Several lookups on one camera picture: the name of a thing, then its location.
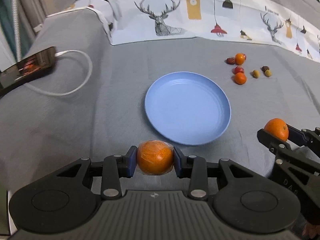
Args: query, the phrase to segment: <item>gray bedsheet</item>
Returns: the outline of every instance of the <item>gray bedsheet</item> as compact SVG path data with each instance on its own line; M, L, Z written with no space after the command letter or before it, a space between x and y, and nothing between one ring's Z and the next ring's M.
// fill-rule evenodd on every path
M279 47L200 38L111 46L90 10L46 19L29 55L49 46L85 51L92 58L93 74L71 96L47 97L22 86L1 98L0 180L13 192L83 156L102 161L145 140L168 141L148 122L143 101L149 86L170 72L207 76L225 91L232 108L230 126L214 142L190 147L168 141L185 155L211 162L227 157L267 176L274 156L258 142L256 133L268 120L279 117L298 129L320 126L319 64ZM247 55L248 81L243 86L231 80L232 66L224 63L237 52ZM272 77L249 77L263 65L271 68ZM54 73L32 83L66 92L76 88L86 73L85 58L67 54L58 60ZM307 149L299 151L319 160ZM188 187L188 179L177 179L174 171L158 177L136 172L121 183L123 189ZM210 192L215 192L215 180L209 183Z

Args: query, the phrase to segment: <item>yellow lamp illustration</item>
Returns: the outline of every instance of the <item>yellow lamp illustration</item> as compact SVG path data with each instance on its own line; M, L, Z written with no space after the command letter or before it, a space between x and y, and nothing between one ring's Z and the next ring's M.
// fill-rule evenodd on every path
M290 17L285 21L285 26L287 27L287 34L286 37L292 39L292 31L291 31L291 21Z
M311 56L311 54L310 54L308 49L307 49L307 56L308 56L308 58L313 59L313 57Z
M187 9L190 20L201 20L200 0L187 0Z

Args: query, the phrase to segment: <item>pendant lamp illustration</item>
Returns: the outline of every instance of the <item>pendant lamp illustration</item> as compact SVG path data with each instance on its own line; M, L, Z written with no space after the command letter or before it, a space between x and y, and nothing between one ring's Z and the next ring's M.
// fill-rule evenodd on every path
M311 56L311 54L310 54L308 49L307 49L307 56L308 56L308 58L313 59L313 57Z
M301 33L306 34L307 30L305 29L305 27L303 26L303 29L301 30Z
M247 39L248 41L252 41L252 39L243 30L240 31L240 38Z
M302 49L300 49L299 47L299 44L297 43L297 46L296 46L296 51L298 51L300 54L302 53Z
M187 0L188 18L201 20L200 0Z
M223 8L233 9L233 3L230 0L225 0L222 4Z
M214 0L214 20L216 21L216 25L211 33L215 33L218 37L223 37L225 34L228 34L225 30L223 30L217 23L216 19L216 0Z
M91 0L89 0L88 7L90 7L90 8L92 8L92 9L94 9L94 6L92 5Z
M290 17L289 17L289 19L286 19L286 21L285 21L285 26L287 27L286 37L289 38L289 39L292 39L292 31L291 31L291 20L290 20Z
M317 36L317 38L318 38L318 43L319 43L319 48L320 48L320 37L319 37L319 35Z

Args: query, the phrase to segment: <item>small fruit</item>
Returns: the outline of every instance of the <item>small fruit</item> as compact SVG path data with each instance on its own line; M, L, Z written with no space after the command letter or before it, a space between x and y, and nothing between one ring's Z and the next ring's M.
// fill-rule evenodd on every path
M243 85L247 82L247 77L244 73L239 72L235 75L234 80L238 85Z
M162 175L172 168L172 149L158 140L141 143L137 152L137 164L145 174Z
M229 57L226 60L227 64L234 65L236 63L236 59L234 57Z
M270 69L267 69L264 74L267 76L267 77L271 77L272 76L272 72Z
M234 73L234 74L244 73L244 69L243 69L243 67L241 67L241 66L236 66L235 69L233 70L233 73Z
M268 69L270 69L268 66L263 66L263 67L261 68L261 70L262 70L263 72L265 72L265 71L268 70Z
M237 65L242 65L245 61L245 55L243 53L238 53L236 55L236 64Z
M258 70L252 71L252 76L253 76L254 78L258 78L258 77L260 76L259 71L258 71Z
M289 129L287 124L285 121L279 118L274 118L267 122L264 129L283 141L287 141L289 137Z

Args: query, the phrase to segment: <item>curtain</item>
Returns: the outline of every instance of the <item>curtain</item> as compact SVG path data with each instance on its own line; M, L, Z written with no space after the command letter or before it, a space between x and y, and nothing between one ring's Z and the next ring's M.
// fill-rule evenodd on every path
M21 52L24 56L30 49L32 41L34 39L34 33L30 32L30 26L23 23L22 20L25 20L23 14L19 15L20 19L20 37L21 37ZM0 24L4 33L4 36L7 39L7 42L10 46L10 49L17 58L16 55L16 46L14 40L14 29L13 29L13 16L12 16L12 3L11 0L0 0Z
M43 0L20 0L32 28L44 22L48 13Z

